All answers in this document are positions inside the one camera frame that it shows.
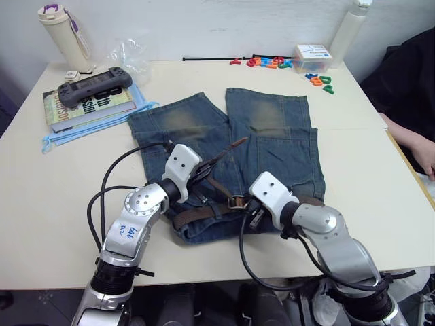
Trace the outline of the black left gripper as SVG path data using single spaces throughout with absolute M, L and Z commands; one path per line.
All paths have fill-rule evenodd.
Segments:
M 188 180 L 188 186 L 193 187 L 197 183 L 200 183 L 203 179 L 206 179 L 216 168 L 216 164 L 220 159 L 210 159 L 203 162 L 194 172 L 194 174 Z

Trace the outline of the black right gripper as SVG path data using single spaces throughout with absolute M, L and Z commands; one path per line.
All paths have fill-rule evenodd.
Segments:
M 264 216 L 264 207 L 261 201 L 257 199 L 251 199 L 246 207 L 244 217 L 251 218 L 249 227 L 252 230 L 256 230 L 260 225 Z

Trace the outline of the person's bare hand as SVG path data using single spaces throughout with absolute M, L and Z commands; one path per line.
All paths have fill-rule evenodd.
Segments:
M 412 149 L 416 161 L 431 181 L 434 180 L 434 142 L 429 140 L 417 141 Z

